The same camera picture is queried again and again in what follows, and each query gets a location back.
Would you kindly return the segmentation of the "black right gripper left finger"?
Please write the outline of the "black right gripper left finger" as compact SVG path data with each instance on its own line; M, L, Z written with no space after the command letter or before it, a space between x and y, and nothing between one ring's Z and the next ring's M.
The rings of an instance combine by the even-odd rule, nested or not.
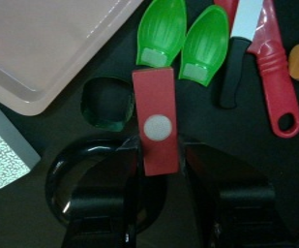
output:
M71 195L61 248L136 248L139 140L89 168Z

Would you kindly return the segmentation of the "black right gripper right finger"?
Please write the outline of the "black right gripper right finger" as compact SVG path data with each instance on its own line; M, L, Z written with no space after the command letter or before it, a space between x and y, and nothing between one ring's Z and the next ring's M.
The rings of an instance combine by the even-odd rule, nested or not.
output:
M295 248L267 176L204 143L183 147L203 248Z

